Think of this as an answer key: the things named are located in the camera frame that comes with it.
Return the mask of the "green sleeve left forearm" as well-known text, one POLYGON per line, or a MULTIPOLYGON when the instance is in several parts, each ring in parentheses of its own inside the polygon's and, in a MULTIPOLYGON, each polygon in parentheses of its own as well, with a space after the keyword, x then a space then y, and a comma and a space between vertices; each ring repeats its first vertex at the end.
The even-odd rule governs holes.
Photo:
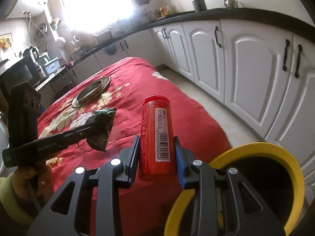
POLYGON ((37 215, 26 186, 26 180, 32 176, 33 171, 17 169, 1 178, 1 229, 6 233, 24 233, 37 215))

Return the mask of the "left hand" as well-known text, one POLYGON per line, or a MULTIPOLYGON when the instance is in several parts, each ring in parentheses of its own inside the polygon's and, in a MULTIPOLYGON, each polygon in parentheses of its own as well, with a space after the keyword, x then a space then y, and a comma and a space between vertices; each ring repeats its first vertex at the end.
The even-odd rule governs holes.
POLYGON ((52 169, 49 166, 18 168, 13 173, 12 185, 16 195, 22 200, 31 201, 27 182, 43 202, 47 202, 54 194, 52 169))

